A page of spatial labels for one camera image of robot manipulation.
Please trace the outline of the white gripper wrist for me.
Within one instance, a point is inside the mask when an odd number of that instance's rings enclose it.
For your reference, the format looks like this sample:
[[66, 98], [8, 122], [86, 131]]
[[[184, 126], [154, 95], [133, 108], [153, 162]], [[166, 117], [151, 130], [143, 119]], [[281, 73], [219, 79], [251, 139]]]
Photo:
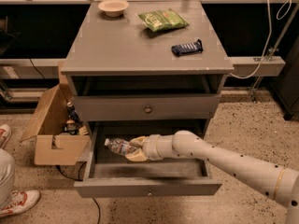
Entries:
[[150, 136], [139, 136], [129, 141], [129, 144], [134, 147], [143, 147], [143, 151], [141, 149], [135, 151], [134, 153], [127, 154], [125, 156], [129, 161], [134, 162], [142, 162], [146, 161], [148, 158], [151, 161], [157, 161], [161, 158], [157, 151], [157, 142], [159, 139], [159, 134], [153, 134]]

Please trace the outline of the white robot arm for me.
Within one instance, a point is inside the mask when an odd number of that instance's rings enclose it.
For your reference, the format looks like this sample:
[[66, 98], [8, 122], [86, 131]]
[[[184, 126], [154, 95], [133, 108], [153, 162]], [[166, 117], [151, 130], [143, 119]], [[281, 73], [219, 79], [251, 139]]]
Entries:
[[129, 142], [129, 161], [186, 158], [208, 161], [228, 175], [288, 209], [286, 224], [299, 224], [299, 172], [208, 144], [189, 131], [140, 136]]

